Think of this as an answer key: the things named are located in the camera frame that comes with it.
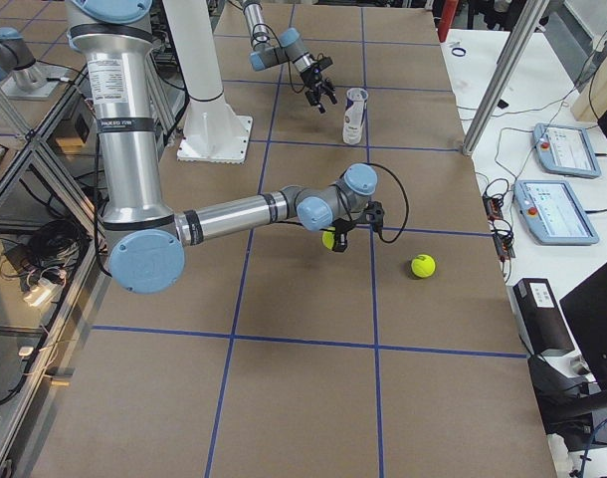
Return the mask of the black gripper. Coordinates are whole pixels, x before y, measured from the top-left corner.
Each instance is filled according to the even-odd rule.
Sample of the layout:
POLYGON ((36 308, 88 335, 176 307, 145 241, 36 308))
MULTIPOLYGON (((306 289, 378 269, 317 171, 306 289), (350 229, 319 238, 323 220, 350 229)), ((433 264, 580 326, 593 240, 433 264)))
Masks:
POLYGON ((354 229, 355 222, 352 220, 336 219, 332 223, 333 252, 343 253, 348 247, 348 233, 354 229))
POLYGON ((321 114, 325 113, 325 107, 321 101, 323 96, 328 97, 333 105, 337 104, 335 86, 331 79, 323 79, 322 67, 319 63, 313 63, 301 71, 301 79, 306 88, 305 97, 308 103, 317 108, 321 114))

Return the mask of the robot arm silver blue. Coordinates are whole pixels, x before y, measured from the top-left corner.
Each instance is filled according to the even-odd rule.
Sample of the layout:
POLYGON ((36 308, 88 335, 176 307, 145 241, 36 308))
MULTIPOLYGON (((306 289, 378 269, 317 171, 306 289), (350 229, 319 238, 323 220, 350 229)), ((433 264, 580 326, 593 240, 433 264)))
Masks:
POLYGON ((265 21, 263 7, 260 1, 239 1, 239 6, 245 17, 250 36, 252 52, 249 61, 254 71, 286 64, 297 71, 302 86, 296 88, 292 71, 289 71, 289 82, 296 94, 304 93, 307 102, 325 113, 322 98, 327 97, 333 105, 337 104, 335 87, 330 78, 323 76, 323 71, 332 64, 332 58, 319 54, 316 57, 305 45, 300 32, 290 27, 281 35, 265 21))
MULTIPOLYGON (((337 251, 356 225, 382 227, 383 210, 373 200, 377 175, 362 163, 323 190, 294 185, 198 210, 167 206, 147 87, 150 8, 147 1, 67 5, 71 46, 88 65, 109 194, 102 225, 116 282, 132 293, 160 292, 179 279, 186 246, 290 218, 330 232, 337 251)), ((165 13, 189 100, 179 158, 243 162, 253 121, 225 99, 206 4, 172 1, 165 13)))

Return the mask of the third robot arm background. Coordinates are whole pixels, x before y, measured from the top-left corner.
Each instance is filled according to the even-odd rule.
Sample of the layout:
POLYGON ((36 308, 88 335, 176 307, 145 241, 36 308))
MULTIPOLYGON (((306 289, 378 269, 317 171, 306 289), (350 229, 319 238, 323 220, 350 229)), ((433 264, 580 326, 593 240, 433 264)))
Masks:
POLYGON ((44 101, 56 87, 48 81, 23 36, 11 27, 0 27, 0 84, 12 100, 44 101))

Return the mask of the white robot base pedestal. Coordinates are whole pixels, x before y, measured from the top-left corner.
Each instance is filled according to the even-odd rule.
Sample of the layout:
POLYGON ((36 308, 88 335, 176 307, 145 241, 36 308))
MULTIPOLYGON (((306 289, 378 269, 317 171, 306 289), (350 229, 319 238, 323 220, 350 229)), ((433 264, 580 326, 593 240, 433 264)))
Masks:
POLYGON ((163 3, 189 105, 177 157, 183 161, 245 161, 253 119, 226 101, 207 3, 163 3))

